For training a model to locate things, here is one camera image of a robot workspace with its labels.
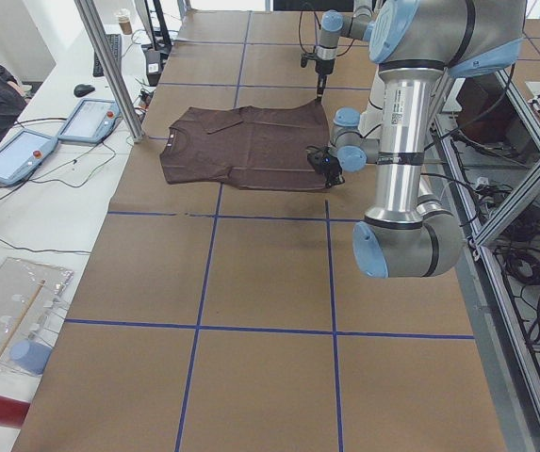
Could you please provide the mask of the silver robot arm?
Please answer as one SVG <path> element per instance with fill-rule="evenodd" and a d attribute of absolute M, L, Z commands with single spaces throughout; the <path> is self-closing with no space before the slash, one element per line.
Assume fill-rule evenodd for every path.
<path fill-rule="evenodd" d="M 340 38 L 369 42 L 375 25 L 373 17 L 379 12 L 383 1 L 354 1 L 352 16 L 345 16 L 336 10 L 328 10 L 320 22 L 319 43 L 312 59 L 318 75 L 317 97 L 320 102 L 326 87 L 327 78 L 333 73 L 338 55 Z"/>
<path fill-rule="evenodd" d="M 368 43 L 384 85 L 382 118 L 340 109 L 326 147 L 307 159 L 328 186 L 370 163 L 376 187 L 353 229 L 353 253 L 371 278 L 432 277 L 452 268 L 463 246 L 453 214 L 432 193 L 421 170 L 424 139 L 444 96 L 443 77 L 462 79 L 515 64 L 522 45 L 522 1 L 357 1 L 351 16 L 329 10 L 311 55 L 318 83 L 333 71 L 341 38 Z"/>

